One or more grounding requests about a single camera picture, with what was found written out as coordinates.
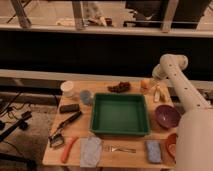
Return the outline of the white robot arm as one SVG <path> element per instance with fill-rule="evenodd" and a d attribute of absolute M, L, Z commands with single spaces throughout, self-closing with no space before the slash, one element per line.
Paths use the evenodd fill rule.
<path fill-rule="evenodd" d="M 174 171 L 213 171 L 213 106 L 183 74 L 185 55 L 164 54 L 153 69 L 156 79 L 168 78 L 185 113 L 177 128 Z"/>

